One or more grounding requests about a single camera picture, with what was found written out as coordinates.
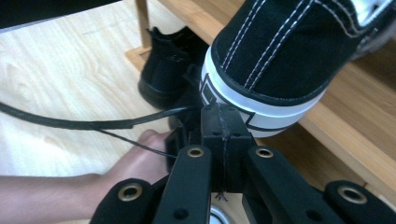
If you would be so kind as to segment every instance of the metal rivet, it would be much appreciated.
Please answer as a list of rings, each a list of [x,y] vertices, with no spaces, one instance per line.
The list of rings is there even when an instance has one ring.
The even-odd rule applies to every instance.
[[[142,192],[143,188],[140,184],[128,184],[120,189],[119,199],[123,202],[130,202],[139,198]]]
[[[271,158],[274,156],[274,152],[267,148],[258,148],[256,149],[256,154],[262,158]]]
[[[204,151],[198,147],[191,148],[187,151],[187,155],[190,157],[202,157],[204,155]]]
[[[367,197],[360,191],[351,187],[340,187],[338,188],[337,192],[339,195],[341,195],[341,197],[343,197],[343,199],[349,201],[350,203],[367,203]]]

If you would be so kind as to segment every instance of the white stitching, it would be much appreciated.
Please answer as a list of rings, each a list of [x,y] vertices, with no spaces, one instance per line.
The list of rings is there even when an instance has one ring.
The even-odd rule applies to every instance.
[[[253,70],[250,72],[247,81],[244,85],[244,88],[247,87],[249,81],[252,79],[253,77],[253,73],[256,71],[257,67],[259,66],[260,62],[262,61],[262,58],[267,54],[267,51],[269,48],[272,47],[272,45],[274,44],[277,36],[280,34],[280,32],[283,30],[283,28],[285,27],[285,25],[290,21],[291,17],[294,16],[294,14],[297,12],[297,9],[300,7],[300,5],[303,3],[303,1],[301,1],[297,7],[291,12],[291,14],[289,15],[289,17],[283,22],[282,26],[280,26],[279,30],[277,30],[276,34],[274,35],[273,39],[271,40],[270,44],[268,45],[267,49],[265,50],[265,52],[262,54],[262,56],[260,57],[260,59],[257,61],[255,67],[253,68]]]
[[[233,55],[235,54],[236,50],[239,48],[239,44],[241,43],[242,39],[245,37],[245,34],[248,31],[248,28],[250,27],[251,23],[253,22],[254,18],[256,17],[257,13],[260,11],[260,9],[262,8],[262,5],[264,5],[264,3],[266,2],[266,0],[262,1],[262,3],[259,5],[259,7],[257,8],[256,12],[254,13],[253,17],[251,18],[249,24],[247,25],[247,29],[245,30],[245,32],[242,34],[241,38],[239,39],[238,43],[236,44],[235,49],[233,50],[233,54],[231,55],[230,60],[228,61],[228,63],[226,64],[224,71],[227,70],[228,66],[230,65],[230,62],[233,60]]]
[[[225,56],[225,58],[224,58],[224,61],[223,61],[222,65],[221,65],[221,67],[224,67],[224,64],[225,64],[226,61],[228,60],[228,56],[230,56],[231,50],[232,50],[234,44],[236,43],[236,40],[238,39],[238,37],[239,37],[239,35],[241,34],[242,30],[245,29],[245,25],[246,25],[246,23],[248,22],[248,20],[249,20],[249,18],[250,18],[250,15],[251,15],[251,13],[253,12],[253,9],[256,7],[256,5],[257,5],[258,2],[259,2],[259,1],[257,0],[257,1],[254,3],[253,7],[251,8],[251,10],[249,11],[247,17],[245,18],[245,21],[244,21],[244,23],[242,24],[241,29],[238,31],[238,34],[236,35],[235,39],[233,40],[233,43],[231,44],[230,48],[229,48],[228,51],[227,51],[227,54],[226,54],[226,56]]]
[[[340,2],[338,2],[337,0],[332,0],[332,1],[346,13],[346,15],[349,18],[349,21],[351,23],[351,27],[352,27],[353,31],[355,31],[357,34],[364,33],[364,30],[359,30],[358,28],[356,28],[355,22],[352,19],[352,13],[350,11],[348,11],[347,8],[344,5],[342,5]]]
[[[358,37],[360,34],[356,33],[356,34],[351,34],[348,29],[345,27],[344,23],[341,21],[341,19],[338,17],[338,15],[326,4],[320,2],[319,0],[315,0],[316,4],[319,4],[321,6],[323,6],[327,11],[329,11],[332,16],[338,21],[338,23],[340,24],[341,28],[344,30],[344,33],[349,36],[350,38],[355,38]]]
[[[285,40],[286,36],[288,35],[288,33],[291,31],[291,29],[297,24],[297,22],[303,17],[303,15],[306,13],[306,11],[312,6],[313,0],[311,0],[309,2],[309,4],[305,7],[304,11],[300,14],[300,16],[297,18],[297,20],[291,25],[291,27],[289,28],[289,30],[282,36],[282,38],[280,39],[279,43],[276,45],[276,49],[274,49],[273,53],[271,54],[271,56],[268,58],[268,60],[265,62],[264,66],[262,67],[262,69],[260,70],[259,74],[256,76],[256,78],[254,79],[253,83],[250,86],[250,90],[256,85],[257,81],[260,79],[260,74],[262,74],[263,70],[266,68],[267,64],[269,62],[271,62],[274,59],[274,56],[276,54],[276,52],[278,51],[280,45],[282,44],[282,42]]]

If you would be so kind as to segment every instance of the hand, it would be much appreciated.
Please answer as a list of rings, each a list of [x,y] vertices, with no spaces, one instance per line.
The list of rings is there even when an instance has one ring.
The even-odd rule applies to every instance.
[[[138,142],[165,151],[167,136],[168,133],[147,130]],[[137,178],[153,184],[165,175],[164,156],[132,147],[104,175],[0,176],[0,223],[56,223],[91,218],[99,202],[118,182]]]
[[[157,133],[153,130],[144,131],[138,143],[160,151],[165,151],[164,140],[169,133]],[[102,178],[107,184],[114,186],[128,179],[143,179],[153,184],[166,176],[166,158],[146,151],[141,147],[132,147]]]

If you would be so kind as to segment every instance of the shoe rack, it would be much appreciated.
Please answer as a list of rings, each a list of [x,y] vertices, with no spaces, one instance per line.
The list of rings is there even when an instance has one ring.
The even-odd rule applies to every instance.
[[[150,50],[149,15],[146,0],[135,1],[143,46],[126,55],[142,69]],[[244,0],[159,2],[210,44]],[[396,204],[396,37],[345,65],[299,125],[257,141],[280,149],[316,187],[349,179]]]

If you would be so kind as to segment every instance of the black cable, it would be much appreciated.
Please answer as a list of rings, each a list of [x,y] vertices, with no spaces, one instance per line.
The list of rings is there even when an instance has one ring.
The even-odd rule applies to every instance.
[[[122,137],[122,136],[117,135],[117,134],[115,134],[115,133],[110,133],[110,132],[107,132],[107,131],[105,131],[105,130],[96,130],[96,131],[99,132],[99,133],[108,134],[108,135],[113,136],[113,137],[115,137],[115,138],[118,138],[118,139],[120,139],[120,140],[122,140],[122,141],[129,142],[129,143],[131,143],[131,144],[133,144],[133,145],[135,145],[135,146],[141,147],[141,148],[143,148],[143,149],[145,149],[145,150],[147,150],[147,151],[156,153],[156,154],[158,154],[158,155],[165,156],[165,157],[168,157],[168,158],[171,158],[171,159],[175,159],[175,158],[176,158],[176,156],[174,156],[174,155],[168,154],[168,153],[166,153],[166,152],[162,152],[162,151],[157,150],[157,149],[154,149],[154,148],[152,148],[152,147],[147,147],[147,146],[142,145],[142,144],[140,144],[140,143],[138,143],[138,142],[136,142],[136,141],[130,140],[130,139],[126,138],[126,137]]]
[[[14,118],[22,119],[31,123],[44,125],[52,128],[61,128],[69,130],[96,131],[96,130],[118,130],[132,129],[137,124],[147,123],[156,119],[162,119],[173,115],[197,110],[197,106],[182,106],[171,108],[159,113],[147,115],[138,119],[120,119],[120,120],[104,120],[104,121],[79,121],[67,119],[52,119],[28,112],[21,111],[9,105],[0,102],[0,111]]]

